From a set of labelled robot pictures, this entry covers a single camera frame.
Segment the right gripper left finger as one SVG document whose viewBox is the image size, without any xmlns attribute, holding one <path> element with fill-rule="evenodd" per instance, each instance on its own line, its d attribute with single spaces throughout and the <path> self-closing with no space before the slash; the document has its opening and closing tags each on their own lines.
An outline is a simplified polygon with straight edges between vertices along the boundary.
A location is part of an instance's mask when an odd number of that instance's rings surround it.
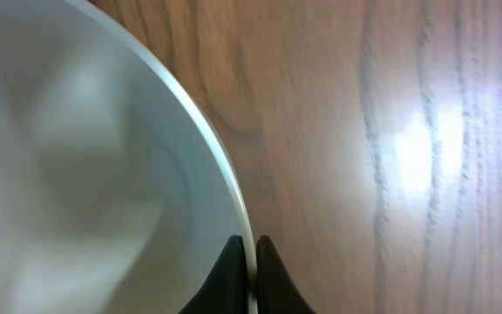
<svg viewBox="0 0 502 314">
<path fill-rule="evenodd" d="M 242 237 L 228 238 L 206 281 L 180 314 L 247 314 L 248 268 Z"/>
</svg>

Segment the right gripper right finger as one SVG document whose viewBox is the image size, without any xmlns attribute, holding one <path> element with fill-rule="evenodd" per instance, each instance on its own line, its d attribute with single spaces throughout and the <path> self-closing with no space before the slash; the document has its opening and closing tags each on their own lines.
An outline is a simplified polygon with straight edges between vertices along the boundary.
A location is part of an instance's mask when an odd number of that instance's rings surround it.
<svg viewBox="0 0 502 314">
<path fill-rule="evenodd" d="M 314 314 L 295 287 L 272 239 L 262 235 L 256 244 L 255 295 L 260 314 Z"/>
</svg>

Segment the beige large bowl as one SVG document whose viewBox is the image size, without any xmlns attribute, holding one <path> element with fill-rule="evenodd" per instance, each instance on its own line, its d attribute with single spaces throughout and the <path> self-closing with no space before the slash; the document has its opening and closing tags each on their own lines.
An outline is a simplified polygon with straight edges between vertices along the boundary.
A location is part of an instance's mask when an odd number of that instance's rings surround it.
<svg viewBox="0 0 502 314">
<path fill-rule="evenodd" d="M 201 109 L 86 1 L 0 1 L 0 313 L 176 313 L 254 239 Z"/>
</svg>

